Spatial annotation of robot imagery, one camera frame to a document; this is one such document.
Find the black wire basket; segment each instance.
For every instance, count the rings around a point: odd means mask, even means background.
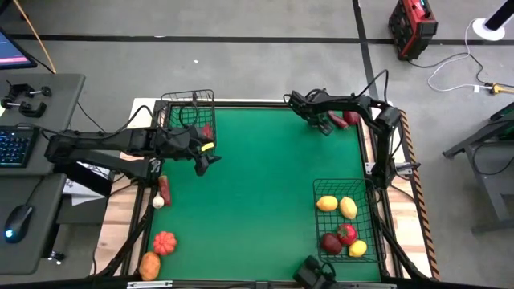
[[[211,138],[216,147],[216,118],[212,90],[169,92],[162,95],[161,100],[168,100],[159,114],[159,122],[163,127],[188,128],[194,125]],[[210,149],[209,153],[214,153],[214,149]]]
[[[375,238],[370,200],[374,203],[373,183],[366,179],[317,179],[312,184],[315,204],[321,197],[334,196],[338,201],[335,210],[324,212],[315,208],[316,236],[318,240],[318,255],[321,261],[330,263],[377,263],[382,255],[382,238]],[[357,216],[353,219],[343,217],[339,209],[339,201],[343,197],[350,197],[357,206]],[[320,246],[323,235],[333,233],[337,235],[340,224],[351,224],[357,231],[357,240],[367,245],[365,254],[360,258],[349,256],[349,246],[343,246],[339,254],[329,254]]]

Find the white paper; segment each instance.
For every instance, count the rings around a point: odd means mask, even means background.
[[[91,171],[95,172],[97,175],[102,176],[104,178],[106,178],[106,176],[108,177],[108,175],[110,173],[110,171],[108,169],[95,167],[94,165],[88,165],[88,164],[84,164],[81,162],[79,162],[79,164],[90,169]],[[81,184],[75,183],[74,181],[72,181],[70,179],[66,180],[66,185],[64,186],[63,194],[71,195],[71,205],[72,206],[80,205],[82,203],[85,203],[86,201],[98,200],[98,199],[104,197],[101,194],[96,193]]]

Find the computer mouse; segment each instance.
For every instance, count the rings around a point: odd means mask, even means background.
[[[20,205],[14,208],[7,217],[4,226],[4,237],[8,243],[17,243],[23,240],[29,228],[33,206]]]

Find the green mat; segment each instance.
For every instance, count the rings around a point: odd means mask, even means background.
[[[312,182],[363,178],[357,130],[329,137],[287,109],[216,110],[221,161],[204,177],[192,161],[167,161],[173,205],[150,234],[175,233],[159,279],[292,280],[316,248]],[[379,281],[377,263],[335,263],[339,281]]]

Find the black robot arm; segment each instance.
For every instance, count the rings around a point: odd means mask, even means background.
[[[390,138],[400,122],[397,108],[369,96],[331,96],[321,89],[315,89],[306,96],[292,91],[284,96],[284,101],[297,115],[325,135],[332,131],[326,112],[357,112],[377,138],[377,159],[371,179],[378,189],[387,189],[396,174],[394,159],[390,156]],[[375,119],[371,115],[371,108],[381,111]]]
[[[120,151],[147,159],[194,159],[196,174],[202,176],[210,164],[220,159],[209,153],[211,143],[213,140],[194,126],[172,130],[160,127],[132,128],[114,133],[68,130],[50,137],[45,157],[57,165],[80,161],[125,173],[137,181],[148,182],[154,179],[157,169],[151,161],[127,161],[97,150]]]

